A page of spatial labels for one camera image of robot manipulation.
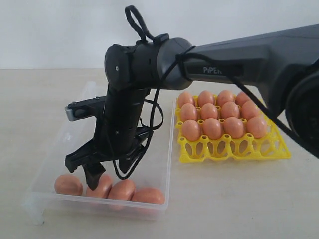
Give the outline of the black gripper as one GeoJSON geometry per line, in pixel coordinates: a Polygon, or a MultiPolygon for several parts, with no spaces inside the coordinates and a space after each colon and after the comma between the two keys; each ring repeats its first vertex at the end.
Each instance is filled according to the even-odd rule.
{"type": "Polygon", "coordinates": [[[98,187],[102,174],[106,171],[102,162],[118,161],[118,167],[125,176],[131,176],[139,163],[144,147],[142,143],[149,136],[149,127],[111,125],[96,121],[94,136],[78,150],[65,157],[65,166],[73,173],[83,166],[87,186],[91,190],[98,187]]]}

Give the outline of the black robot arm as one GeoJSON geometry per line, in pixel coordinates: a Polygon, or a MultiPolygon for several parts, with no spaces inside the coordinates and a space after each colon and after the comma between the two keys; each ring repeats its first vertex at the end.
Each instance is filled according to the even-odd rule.
{"type": "Polygon", "coordinates": [[[104,59],[105,96],[72,102],[70,121],[95,117],[93,138],[65,157],[69,172],[84,169],[97,187],[111,161],[130,177],[149,147],[153,122],[139,126],[151,90],[184,90],[192,83],[234,84],[286,135],[313,156],[319,154],[319,27],[302,26],[193,46],[167,34],[138,30],[133,46],[114,44],[104,59]]]}

